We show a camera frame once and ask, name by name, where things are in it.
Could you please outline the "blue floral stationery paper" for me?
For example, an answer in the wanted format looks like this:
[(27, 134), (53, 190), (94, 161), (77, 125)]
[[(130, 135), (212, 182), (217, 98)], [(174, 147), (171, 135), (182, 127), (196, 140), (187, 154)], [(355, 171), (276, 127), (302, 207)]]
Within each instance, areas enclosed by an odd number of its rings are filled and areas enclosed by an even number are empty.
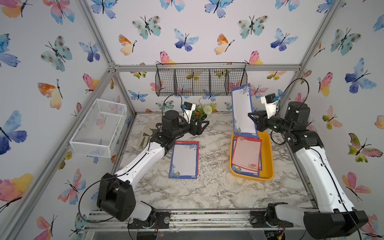
[(251, 85), (232, 89), (233, 124), (235, 136), (259, 138), (255, 123), (248, 113), (253, 113)]
[(198, 178), (199, 146), (197, 141), (176, 141), (172, 149), (169, 179)]

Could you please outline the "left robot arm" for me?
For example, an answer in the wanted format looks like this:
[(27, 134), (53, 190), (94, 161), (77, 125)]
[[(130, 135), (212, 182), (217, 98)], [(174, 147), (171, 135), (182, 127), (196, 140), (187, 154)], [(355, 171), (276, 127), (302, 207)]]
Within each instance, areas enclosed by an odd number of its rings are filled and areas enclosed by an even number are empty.
[(175, 146), (177, 139), (185, 134), (199, 136), (209, 124), (209, 121), (196, 117), (187, 120), (186, 116), (181, 116), (174, 110), (167, 111), (162, 116), (162, 121), (156, 124), (157, 132), (144, 150), (114, 175), (107, 173), (101, 178), (97, 207), (120, 222), (136, 219), (144, 222), (145, 227), (151, 228), (156, 222), (156, 210), (136, 200), (136, 185)]

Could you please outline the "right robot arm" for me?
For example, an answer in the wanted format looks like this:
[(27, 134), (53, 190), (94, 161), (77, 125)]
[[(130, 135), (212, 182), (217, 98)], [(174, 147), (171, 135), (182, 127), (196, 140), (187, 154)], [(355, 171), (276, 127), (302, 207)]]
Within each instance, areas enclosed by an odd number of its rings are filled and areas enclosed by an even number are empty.
[(307, 104), (290, 102), (283, 118), (267, 110), (248, 113), (258, 131), (269, 129), (283, 135), (308, 177), (317, 203), (315, 210), (271, 203), (264, 219), (270, 226), (291, 223), (303, 227), (316, 240), (348, 237), (360, 232), (369, 218), (355, 208), (337, 181), (319, 135), (308, 130), (310, 112)]

